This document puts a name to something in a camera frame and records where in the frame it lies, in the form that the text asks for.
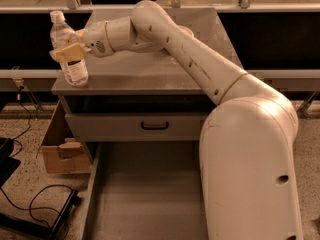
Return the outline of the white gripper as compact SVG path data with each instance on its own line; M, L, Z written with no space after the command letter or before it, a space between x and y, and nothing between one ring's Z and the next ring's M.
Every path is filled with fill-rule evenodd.
M114 54L107 36L106 21L92 23L85 30L77 30L76 34L79 39L83 39L85 44L77 42L64 48L51 50L49 54L53 60L59 63L83 60L89 52L95 57Z

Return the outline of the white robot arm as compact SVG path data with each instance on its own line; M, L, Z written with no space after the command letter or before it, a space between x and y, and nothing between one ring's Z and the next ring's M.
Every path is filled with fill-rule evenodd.
M293 143L297 113L280 92L178 25L157 3L68 36L52 31L58 63L166 49L215 104L200 134L210 240L303 240Z

